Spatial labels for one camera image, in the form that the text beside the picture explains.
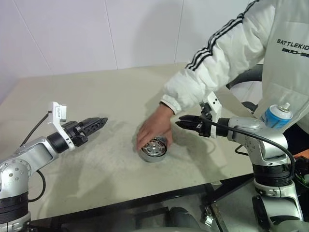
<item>metal can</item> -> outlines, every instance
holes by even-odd
[[[289,103],[286,103],[284,105],[271,105],[266,110],[264,115],[262,115],[261,120],[265,123],[267,127],[281,129],[293,117],[293,114],[290,111],[289,107]]]
[[[159,162],[164,159],[167,151],[167,139],[157,136],[150,140],[139,152],[140,157],[146,162]]]

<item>person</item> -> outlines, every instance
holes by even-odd
[[[164,135],[172,143],[170,118],[203,101],[264,58],[263,97],[256,118],[273,104],[289,102],[293,118],[282,129],[288,149],[309,148],[309,1],[255,0],[213,34],[186,67],[164,86],[155,112],[137,135],[137,149]]]

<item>black chair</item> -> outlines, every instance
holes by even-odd
[[[263,64],[257,64],[253,68],[239,74],[235,80],[226,85],[228,89],[231,89],[234,85],[248,81],[262,81]],[[250,101],[242,102],[242,104],[254,112],[257,109],[257,105]]]

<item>table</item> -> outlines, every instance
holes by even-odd
[[[226,138],[202,138],[174,123],[174,144],[167,157],[159,163],[146,163],[139,158],[134,149],[138,128],[157,107],[164,83],[182,67],[183,64],[161,65],[19,81],[0,105],[0,159],[16,150],[46,114],[51,101],[68,106],[68,120],[108,117],[104,128],[91,135],[88,143],[73,152],[64,152],[41,169],[47,187],[40,200],[29,204],[32,220],[252,172],[248,157],[234,153],[238,144]],[[224,117],[251,116],[226,88],[217,96],[225,106]],[[200,108],[183,114],[199,115]],[[45,123],[32,139],[53,132]],[[29,198],[38,196],[41,189],[40,177],[34,174],[29,183]]]

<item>human hand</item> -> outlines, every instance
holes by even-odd
[[[157,110],[143,123],[137,135],[137,150],[140,150],[151,139],[163,135],[167,139],[167,146],[172,143],[172,132],[170,128],[170,118],[173,111],[167,106],[160,104]]]

